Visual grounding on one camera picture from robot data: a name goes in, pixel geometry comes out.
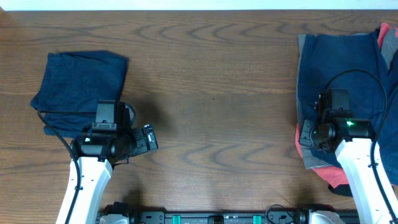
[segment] white background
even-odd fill
[[[0,0],[5,11],[398,9],[398,0]]]

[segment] pink fabric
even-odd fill
[[[302,158],[303,154],[301,153],[301,145],[299,143],[299,139],[300,139],[300,128],[299,124],[297,124],[295,143],[297,151]],[[348,184],[347,176],[344,173],[343,169],[341,168],[330,166],[330,167],[314,168],[312,170],[314,170],[323,180],[327,181],[333,188],[336,188],[340,184]]]
[[[386,23],[386,22],[381,23],[379,37],[377,38],[377,43],[379,44],[380,49],[381,49],[381,45],[383,44],[384,37],[386,36],[387,32],[390,29],[391,29],[391,26],[388,23]]]

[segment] wooden table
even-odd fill
[[[114,201],[177,210],[354,208],[305,170],[294,144],[297,34],[370,32],[394,11],[8,12],[0,28],[0,223],[54,223],[69,175],[29,106],[47,54],[130,58],[122,101],[160,148],[115,169]]]

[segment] stack of cloth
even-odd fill
[[[299,134],[305,119],[317,119],[315,102],[327,82],[341,72],[358,68],[378,77],[386,90],[389,112],[378,143],[387,176],[392,184],[398,184],[398,29],[384,22],[368,34],[300,34],[298,46],[295,143],[305,167],[326,180],[331,190],[348,185],[336,156],[301,146]],[[330,88],[347,89],[355,117],[369,119],[375,130],[379,127],[384,97],[375,80],[361,72],[351,72],[336,78]]]
[[[40,91],[30,105],[42,111],[96,112],[98,100],[119,100],[128,58],[100,50],[49,53]],[[75,138],[95,114],[44,117],[62,137]],[[44,133],[54,135],[48,127]]]

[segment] folded blue cloth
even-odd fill
[[[51,111],[95,112],[98,100],[119,100],[128,58],[108,51],[49,53],[40,91],[33,108]],[[46,114],[63,137],[74,138],[95,115]],[[44,133],[54,135],[44,127]]]
[[[335,75],[358,68],[366,70],[377,76],[387,94],[394,91],[398,74],[388,72],[387,65],[380,53],[377,44],[377,34],[368,35],[306,35],[305,45],[301,54],[300,70],[297,79],[297,110],[298,123],[302,127],[305,119],[316,120],[318,113],[314,104],[319,93],[327,82]],[[350,105],[357,118],[370,119],[374,129],[381,121],[383,111],[383,95],[378,84],[371,77],[361,72],[353,72],[338,77],[330,88],[349,90]],[[379,139],[381,157],[386,172],[393,184],[398,184],[398,164],[393,161],[398,159],[396,149],[398,141],[391,136],[398,131],[397,123],[389,119],[398,112],[398,106],[391,107],[383,131]],[[340,166],[334,154],[325,154],[312,150],[314,156],[323,159],[335,166]]]

